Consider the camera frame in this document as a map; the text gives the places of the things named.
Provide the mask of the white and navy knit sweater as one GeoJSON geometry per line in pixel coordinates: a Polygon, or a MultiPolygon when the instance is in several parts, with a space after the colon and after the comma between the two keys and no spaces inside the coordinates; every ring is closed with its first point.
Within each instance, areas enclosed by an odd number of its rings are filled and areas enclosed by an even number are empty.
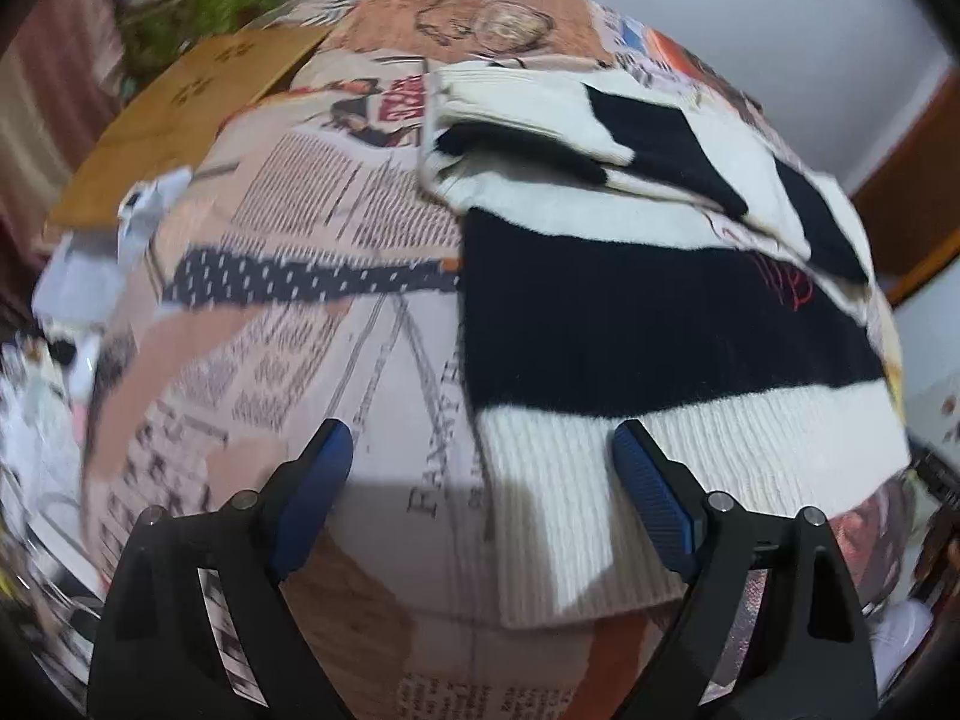
{"type": "Polygon", "coordinates": [[[833,177],[626,71],[462,62],[427,90],[505,624],[680,595],[613,471],[629,419],[764,514],[839,517],[907,466],[889,309],[833,177]]]}

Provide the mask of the white crumpled paper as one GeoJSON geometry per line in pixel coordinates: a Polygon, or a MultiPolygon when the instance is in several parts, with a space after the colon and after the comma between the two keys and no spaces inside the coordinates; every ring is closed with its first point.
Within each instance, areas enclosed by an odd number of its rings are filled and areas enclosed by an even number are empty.
{"type": "Polygon", "coordinates": [[[128,273],[190,179],[192,169],[179,167],[158,179],[137,182],[117,206],[114,231],[69,232],[32,293],[32,315],[44,325],[104,327],[128,273]]]}

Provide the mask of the newspaper print bed blanket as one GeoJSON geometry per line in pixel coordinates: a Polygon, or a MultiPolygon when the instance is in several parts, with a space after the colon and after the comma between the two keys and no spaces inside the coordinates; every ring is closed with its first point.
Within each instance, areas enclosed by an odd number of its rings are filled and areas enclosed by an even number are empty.
{"type": "MultiPolygon", "coordinates": [[[[350,474],[280,590],[345,718],[622,718],[686,585],[662,566],[682,589],[660,605],[534,629],[501,617],[462,232],[420,176],[428,76],[462,62],[626,71],[729,107],[817,171],[682,44],[590,0],[340,5],[285,88],[220,127],[107,324],[80,504],[96,628],[145,509],[219,511],[338,419],[350,474]]],[[[900,566],[900,473],[846,514],[820,509],[866,628],[900,566]]],[[[259,702],[217,574],[200,585],[229,683],[259,702]]]]}

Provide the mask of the bamboo lap table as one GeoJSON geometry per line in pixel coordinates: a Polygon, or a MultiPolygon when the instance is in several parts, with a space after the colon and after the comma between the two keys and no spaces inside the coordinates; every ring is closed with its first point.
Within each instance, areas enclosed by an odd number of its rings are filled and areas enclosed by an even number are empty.
{"type": "Polygon", "coordinates": [[[331,30],[245,29],[208,37],[133,98],[76,169],[46,224],[112,229],[133,184],[205,158],[229,117],[275,91],[331,30]]]}

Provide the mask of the pink striped curtain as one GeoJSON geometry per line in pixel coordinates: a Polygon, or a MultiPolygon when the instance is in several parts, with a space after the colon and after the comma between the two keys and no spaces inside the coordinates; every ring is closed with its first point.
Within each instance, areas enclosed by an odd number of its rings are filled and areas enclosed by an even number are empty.
{"type": "Polygon", "coordinates": [[[2,54],[2,254],[39,265],[47,213],[121,109],[110,0],[36,0],[2,54]]]}

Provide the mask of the wooden bed frame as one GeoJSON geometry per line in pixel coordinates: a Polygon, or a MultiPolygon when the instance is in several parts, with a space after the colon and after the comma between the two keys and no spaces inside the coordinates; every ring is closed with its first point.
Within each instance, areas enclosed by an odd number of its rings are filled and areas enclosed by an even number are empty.
{"type": "Polygon", "coordinates": [[[958,259],[958,106],[958,71],[952,70],[854,195],[891,305],[912,298],[958,259]]]}

